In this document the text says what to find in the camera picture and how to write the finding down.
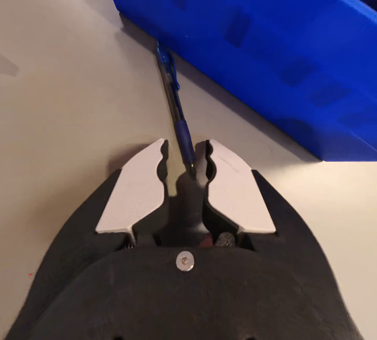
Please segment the blue plastic bin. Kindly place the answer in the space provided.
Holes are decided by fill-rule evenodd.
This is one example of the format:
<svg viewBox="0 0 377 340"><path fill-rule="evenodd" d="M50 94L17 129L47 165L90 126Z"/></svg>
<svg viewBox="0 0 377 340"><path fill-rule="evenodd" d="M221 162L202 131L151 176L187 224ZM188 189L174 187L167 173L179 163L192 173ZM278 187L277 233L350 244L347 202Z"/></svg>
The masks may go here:
<svg viewBox="0 0 377 340"><path fill-rule="evenodd" d="M317 158L376 161L376 0L113 2Z"/></svg>

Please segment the blue pen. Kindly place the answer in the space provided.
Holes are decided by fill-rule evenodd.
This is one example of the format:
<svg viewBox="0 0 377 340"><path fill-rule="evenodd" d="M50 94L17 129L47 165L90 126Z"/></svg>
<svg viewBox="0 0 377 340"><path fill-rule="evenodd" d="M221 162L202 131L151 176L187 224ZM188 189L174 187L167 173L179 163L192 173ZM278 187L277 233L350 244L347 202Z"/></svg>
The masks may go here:
<svg viewBox="0 0 377 340"><path fill-rule="evenodd" d="M175 60L171 52L158 41L156 42L156 58L183 164L189 176L197 180L196 156L178 94L180 85L177 80Z"/></svg>

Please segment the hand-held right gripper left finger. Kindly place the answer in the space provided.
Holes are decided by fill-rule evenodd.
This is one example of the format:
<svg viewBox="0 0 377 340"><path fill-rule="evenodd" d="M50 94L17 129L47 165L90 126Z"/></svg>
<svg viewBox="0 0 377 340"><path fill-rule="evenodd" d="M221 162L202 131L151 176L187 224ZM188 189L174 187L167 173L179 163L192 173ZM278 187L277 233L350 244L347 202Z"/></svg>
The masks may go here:
<svg viewBox="0 0 377 340"><path fill-rule="evenodd" d="M96 232L155 234L168 219L168 140L158 139L128 160L110 194Z"/></svg>

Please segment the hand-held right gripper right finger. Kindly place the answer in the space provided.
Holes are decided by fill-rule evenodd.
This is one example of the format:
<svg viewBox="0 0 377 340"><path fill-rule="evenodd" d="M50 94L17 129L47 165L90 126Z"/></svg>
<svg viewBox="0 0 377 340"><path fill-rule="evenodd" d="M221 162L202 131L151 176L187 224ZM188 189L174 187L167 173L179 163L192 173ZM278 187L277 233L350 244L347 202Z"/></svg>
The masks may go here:
<svg viewBox="0 0 377 340"><path fill-rule="evenodd" d="M211 232L274 234L273 223L252 168L220 142L206 141L206 215L219 224Z"/></svg>

